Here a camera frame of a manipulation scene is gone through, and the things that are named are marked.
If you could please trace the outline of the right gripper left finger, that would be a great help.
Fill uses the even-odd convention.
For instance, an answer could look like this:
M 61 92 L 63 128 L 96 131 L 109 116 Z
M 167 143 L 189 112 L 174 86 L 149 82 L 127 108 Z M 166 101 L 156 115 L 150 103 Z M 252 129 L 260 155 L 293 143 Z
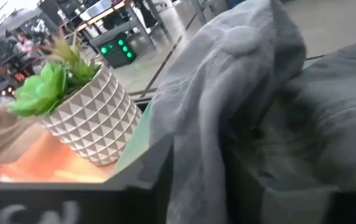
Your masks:
M 0 183 L 0 224 L 166 224 L 173 168 L 164 136 L 103 183 Z

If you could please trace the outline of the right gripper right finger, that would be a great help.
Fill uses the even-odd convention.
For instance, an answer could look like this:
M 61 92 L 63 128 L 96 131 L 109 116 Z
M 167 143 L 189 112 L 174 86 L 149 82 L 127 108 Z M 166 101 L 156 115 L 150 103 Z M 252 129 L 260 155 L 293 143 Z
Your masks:
M 224 163 L 232 224 L 356 224 L 356 188 L 267 168 L 260 157 L 233 149 Z

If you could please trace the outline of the grey-blue baseball cap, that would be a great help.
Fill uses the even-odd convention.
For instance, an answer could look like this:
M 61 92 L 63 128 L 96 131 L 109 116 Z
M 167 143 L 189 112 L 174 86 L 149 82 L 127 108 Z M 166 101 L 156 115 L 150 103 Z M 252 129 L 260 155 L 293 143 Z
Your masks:
M 305 55 L 281 0 L 245 0 L 194 35 L 151 102 L 150 143 L 173 141 L 166 224 L 228 224 L 222 136 L 256 126 Z

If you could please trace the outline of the white triangle-patterned plant pot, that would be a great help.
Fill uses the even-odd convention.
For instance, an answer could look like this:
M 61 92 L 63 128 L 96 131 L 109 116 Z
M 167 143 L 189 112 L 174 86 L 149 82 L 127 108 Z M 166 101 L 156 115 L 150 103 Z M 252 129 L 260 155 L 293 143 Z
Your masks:
M 102 63 L 93 79 L 41 123 L 60 142 L 96 166 L 120 159 L 142 111 Z

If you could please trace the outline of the green artificial succulent plant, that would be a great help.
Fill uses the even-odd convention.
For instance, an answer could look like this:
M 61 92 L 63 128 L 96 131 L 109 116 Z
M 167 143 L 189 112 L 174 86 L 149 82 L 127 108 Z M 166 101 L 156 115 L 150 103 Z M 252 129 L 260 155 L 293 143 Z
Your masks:
M 15 91 L 9 111 L 18 117 L 47 116 L 89 83 L 101 68 L 100 63 L 81 57 L 83 41 L 72 33 L 71 41 L 61 32 L 43 49 L 50 52 L 40 73 L 27 78 Z

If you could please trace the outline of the computer tower with green lights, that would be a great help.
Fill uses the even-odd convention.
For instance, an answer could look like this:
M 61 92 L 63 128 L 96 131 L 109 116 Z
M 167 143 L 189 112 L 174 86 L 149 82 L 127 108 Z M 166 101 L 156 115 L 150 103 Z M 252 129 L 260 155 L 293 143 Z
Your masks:
M 129 65 L 137 57 L 124 33 L 119 33 L 112 39 L 99 44 L 98 48 L 109 66 L 113 68 Z

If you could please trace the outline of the person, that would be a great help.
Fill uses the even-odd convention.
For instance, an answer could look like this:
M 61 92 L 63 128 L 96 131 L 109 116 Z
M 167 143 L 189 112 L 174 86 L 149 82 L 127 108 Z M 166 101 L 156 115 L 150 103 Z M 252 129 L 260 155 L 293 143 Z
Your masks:
M 24 54 L 31 54 L 36 51 L 36 46 L 33 41 L 31 41 L 25 33 L 20 32 L 17 34 L 17 44 L 15 48 Z

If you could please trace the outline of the grey metal workbench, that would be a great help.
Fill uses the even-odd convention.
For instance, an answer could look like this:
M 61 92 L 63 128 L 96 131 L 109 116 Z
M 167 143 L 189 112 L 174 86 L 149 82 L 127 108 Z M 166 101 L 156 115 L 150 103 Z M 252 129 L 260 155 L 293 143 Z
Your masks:
M 145 19 L 140 19 L 137 12 L 134 10 L 138 5 L 144 6 L 150 11 L 150 14 L 155 18 L 156 23 L 146 28 L 144 25 Z M 128 13 L 129 21 L 123 22 L 120 25 L 112 28 L 109 31 L 101 32 L 97 30 L 98 35 L 93 37 L 90 34 L 91 28 L 97 28 L 96 23 L 102 20 L 104 17 L 114 14 L 117 11 L 125 9 Z M 79 17 L 83 20 L 80 25 L 75 28 L 75 33 L 83 35 L 88 41 L 90 46 L 96 47 L 107 40 L 114 38 L 120 32 L 127 32 L 129 30 L 138 29 L 139 32 L 128 37 L 129 40 L 138 39 L 144 37 L 145 41 L 154 47 L 152 36 L 157 29 L 162 29 L 164 34 L 169 38 L 170 33 L 163 20 L 161 19 L 159 12 L 156 9 L 156 3 L 152 0 L 96 0 L 90 7 L 86 7 L 85 11 L 79 14 Z

